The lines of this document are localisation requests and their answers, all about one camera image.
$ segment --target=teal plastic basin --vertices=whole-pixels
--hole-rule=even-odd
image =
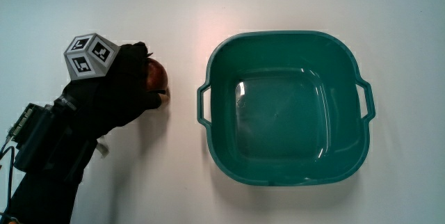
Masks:
[[[367,114],[360,112],[357,86]],[[211,88],[211,122],[203,93]],[[316,31],[242,33],[221,43],[197,90],[197,120],[216,165],[238,182],[299,186],[338,182],[363,164],[371,86],[339,40]]]

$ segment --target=gloved hand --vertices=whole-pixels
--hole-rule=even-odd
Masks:
[[[144,89],[148,75],[144,63],[149,55],[143,42],[122,45],[105,77],[70,82],[63,95],[81,105],[71,120],[72,130],[85,138],[97,139],[167,100],[165,95]]]
[[[7,214],[24,223],[69,223],[96,139],[168,100],[166,95],[148,93],[144,88],[148,56],[142,42],[123,45],[105,77],[72,81],[65,87],[62,97],[70,103],[59,98],[53,109],[66,116],[72,132],[57,144],[52,168],[25,175],[5,210]],[[74,112],[67,109],[71,106],[76,107]]]

